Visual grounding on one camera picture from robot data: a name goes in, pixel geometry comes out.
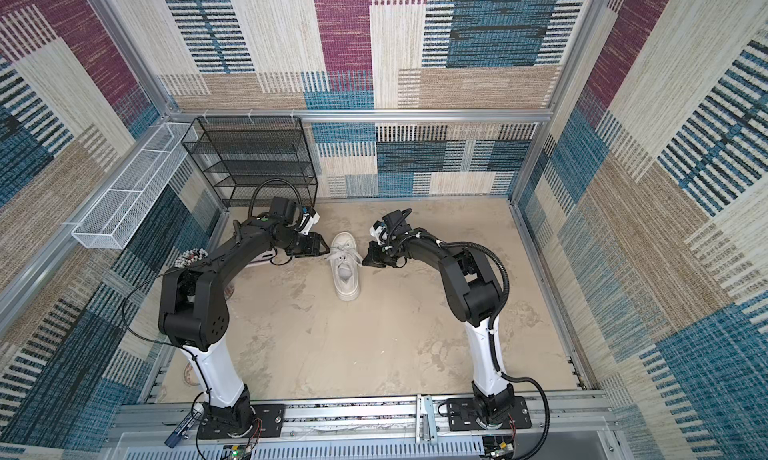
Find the white sneaker shoe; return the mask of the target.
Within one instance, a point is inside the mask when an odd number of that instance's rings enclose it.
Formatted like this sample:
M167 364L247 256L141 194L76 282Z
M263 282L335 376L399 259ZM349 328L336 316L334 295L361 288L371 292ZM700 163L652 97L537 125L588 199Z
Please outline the white sneaker shoe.
M363 258L358 252L354 236L349 232L337 234L330 246L328 260L338 298L354 301L360 294L359 267Z

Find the white shoelace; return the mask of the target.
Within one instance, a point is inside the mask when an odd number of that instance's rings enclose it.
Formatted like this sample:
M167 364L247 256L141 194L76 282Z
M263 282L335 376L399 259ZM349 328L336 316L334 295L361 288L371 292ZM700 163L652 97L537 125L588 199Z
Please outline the white shoelace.
M363 260L357 249L352 247L332 247L330 253L325 256L325 259L329 262L333 271L336 271L339 267L347 270L356 270L362 265Z

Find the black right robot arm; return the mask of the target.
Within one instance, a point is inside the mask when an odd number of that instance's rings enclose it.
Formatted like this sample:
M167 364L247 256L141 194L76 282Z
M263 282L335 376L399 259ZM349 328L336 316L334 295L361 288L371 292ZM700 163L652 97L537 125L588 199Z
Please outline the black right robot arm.
M375 221L363 264L402 268L416 260L439 274L447 305L464 325L473 365L472 392L480 424L502 423L514 406L514 387L505 379L498 323L509 296L508 275L488 248L468 241L447 242L407 223L411 211L395 210Z

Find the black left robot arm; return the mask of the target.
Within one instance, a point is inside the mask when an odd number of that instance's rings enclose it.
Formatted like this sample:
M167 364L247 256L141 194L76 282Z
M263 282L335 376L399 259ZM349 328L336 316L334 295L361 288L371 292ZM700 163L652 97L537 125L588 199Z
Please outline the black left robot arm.
M225 340L230 324L225 289L268 251L295 258L328 253L323 237L312 230L319 219L313 207L275 197L268 211L234 222L232 237L205 258L163 277L158 328L183 351L201 382L202 420L214 432L241 438L251 433L256 418Z

